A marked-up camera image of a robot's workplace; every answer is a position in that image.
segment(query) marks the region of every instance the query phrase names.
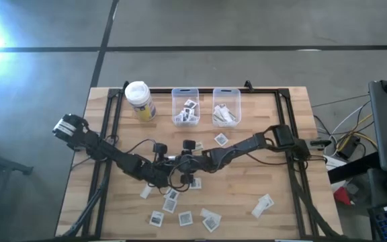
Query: black clamp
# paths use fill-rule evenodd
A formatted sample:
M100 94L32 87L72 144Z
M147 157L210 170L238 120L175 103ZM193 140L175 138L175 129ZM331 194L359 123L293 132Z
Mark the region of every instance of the black clamp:
M249 80L247 80L247 81L245 82L245 87L249 88L249 92L250 92L250 93L253 93L253 92L255 91L255 90L253 89L252 83L251 83Z

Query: cylindrical container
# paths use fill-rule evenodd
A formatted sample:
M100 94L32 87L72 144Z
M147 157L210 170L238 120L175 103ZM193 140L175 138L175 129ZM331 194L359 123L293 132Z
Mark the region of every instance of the cylindrical container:
M131 82L125 89L125 96L139 120L149 121L155 117L156 107L144 81Z

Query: white cable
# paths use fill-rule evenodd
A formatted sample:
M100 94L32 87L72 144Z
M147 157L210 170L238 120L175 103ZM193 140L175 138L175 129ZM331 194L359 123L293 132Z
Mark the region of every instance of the white cable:
M347 120L349 119L352 115L356 114L356 112L358 112L359 110L361 110L363 106L360 106L359 108L357 108L355 111L353 111L351 114L349 114L345 119L343 119L343 121L341 121L339 123L339 125L337 125L337 127L334 128L334 130L331 132L331 135L329 136L328 140L331 140L332 138L334 139L335 143L337 144L337 139L333 136L333 134L335 133L335 131L337 131L337 129ZM327 153L327 147L325 147L325 149L323 150L323 153L326 154ZM337 154L337 149L335 149L334 153L331 155L331 157L335 156L335 154Z

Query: red object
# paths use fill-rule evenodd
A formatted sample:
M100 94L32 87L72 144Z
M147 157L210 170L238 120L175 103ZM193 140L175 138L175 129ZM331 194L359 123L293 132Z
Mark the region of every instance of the red object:
M334 198L346 205L351 205L349 195L347 195L346 188L344 187L340 187L337 191L334 192Z

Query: yellow cable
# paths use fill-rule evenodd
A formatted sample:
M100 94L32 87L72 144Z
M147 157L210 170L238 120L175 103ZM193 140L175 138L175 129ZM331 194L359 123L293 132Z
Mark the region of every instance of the yellow cable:
M364 139L370 141L377 148L376 142L374 142L370 137L368 137L366 135L363 135L363 134L360 134L360 133L354 133L353 135L361 137L361 138L364 138Z
M355 129L356 127L358 127L362 122L365 122L365 121L366 121L368 118L370 118L371 116L373 116L373 114L368 114L365 118L363 118L361 121L359 121L359 122L356 124L356 126L353 127L353 129ZM340 147L338 147L338 151L343 150L343 148L344 148L344 147L347 145L347 143L349 142L349 139L350 139L350 137L352 136L352 134L353 134L353 131L350 131L348 137L344 140L344 143L343 143Z

